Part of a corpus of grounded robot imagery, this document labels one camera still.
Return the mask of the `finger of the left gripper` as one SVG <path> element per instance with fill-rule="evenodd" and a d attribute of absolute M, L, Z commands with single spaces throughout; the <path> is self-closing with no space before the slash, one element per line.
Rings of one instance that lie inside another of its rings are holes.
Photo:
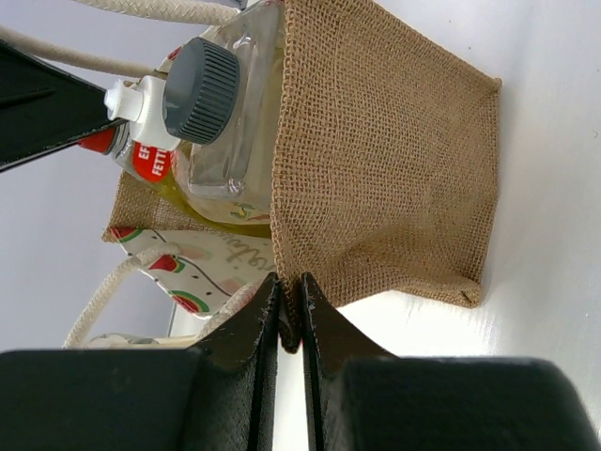
<path fill-rule="evenodd" d="M 3 172 L 118 126 L 105 90 L 1 42 L 1 170 Z"/>

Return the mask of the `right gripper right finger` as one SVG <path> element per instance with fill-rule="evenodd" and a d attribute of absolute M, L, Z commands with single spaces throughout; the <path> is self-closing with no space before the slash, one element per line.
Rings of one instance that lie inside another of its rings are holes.
<path fill-rule="evenodd" d="M 300 280 L 313 450 L 596 450 L 570 380 L 532 358 L 398 357 Z"/>

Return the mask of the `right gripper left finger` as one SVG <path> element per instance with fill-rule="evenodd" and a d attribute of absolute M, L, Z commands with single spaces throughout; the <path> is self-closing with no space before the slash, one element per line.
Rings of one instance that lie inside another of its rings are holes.
<path fill-rule="evenodd" d="M 5 450 L 269 450 L 281 285 L 184 349 L 1 356 Z"/>

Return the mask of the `white cap amber bottle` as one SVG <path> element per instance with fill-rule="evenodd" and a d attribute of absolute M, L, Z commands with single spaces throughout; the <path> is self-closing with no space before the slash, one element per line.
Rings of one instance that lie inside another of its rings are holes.
<path fill-rule="evenodd" d="M 145 76 L 136 86 L 125 86 L 117 80 L 104 94 L 109 119 L 126 119 L 130 136 L 147 147 L 174 150 L 180 139 L 171 135 L 163 120 L 165 81 Z"/>

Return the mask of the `red cap yellow bottle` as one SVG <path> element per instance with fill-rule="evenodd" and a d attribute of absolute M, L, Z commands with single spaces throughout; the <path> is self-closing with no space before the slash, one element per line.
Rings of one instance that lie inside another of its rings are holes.
<path fill-rule="evenodd" d="M 111 157 L 123 169 L 108 230 L 217 230 L 255 238 L 270 237 L 269 216 L 259 219 L 256 225 L 237 225 L 226 220 L 212 221 L 194 209 L 193 202 L 179 189 L 172 171 L 173 159 L 187 157 L 189 145 L 174 151 L 147 147 L 131 139 L 125 124 L 87 136 L 79 145 Z"/>

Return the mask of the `grey cap clear jar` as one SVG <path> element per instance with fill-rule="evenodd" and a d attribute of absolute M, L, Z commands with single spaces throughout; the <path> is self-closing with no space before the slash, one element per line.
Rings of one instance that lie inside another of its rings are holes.
<path fill-rule="evenodd" d="M 193 145 L 187 183 L 195 195 L 268 207 L 283 47 L 283 2 L 259 1 L 179 50 L 163 119 Z"/>

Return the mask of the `burlap watermelon canvas bag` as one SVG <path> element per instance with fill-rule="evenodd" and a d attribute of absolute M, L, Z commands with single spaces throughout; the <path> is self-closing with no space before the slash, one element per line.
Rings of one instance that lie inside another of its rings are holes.
<path fill-rule="evenodd" d="M 175 157 L 179 189 L 212 221 L 254 224 L 270 237 L 217 230 L 114 228 L 128 258 L 94 293 L 65 340 L 68 349 L 181 348 L 182 338 L 88 334 L 132 272 L 152 275 L 210 334 L 246 306 L 260 280 L 283 285 L 283 346 L 301 341 L 294 287 L 309 273 L 342 306 L 388 290 L 475 306 L 497 203 L 501 81 L 481 73 L 372 1 L 281 1 L 283 78 L 271 165 L 271 200 L 205 199 Z M 206 31 L 251 7 L 202 1 L 99 1 L 96 8 Z M 182 46 L 157 68 L 54 46 L 8 28 L 7 41 L 105 92 L 117 80 L 167 81 Z"/>

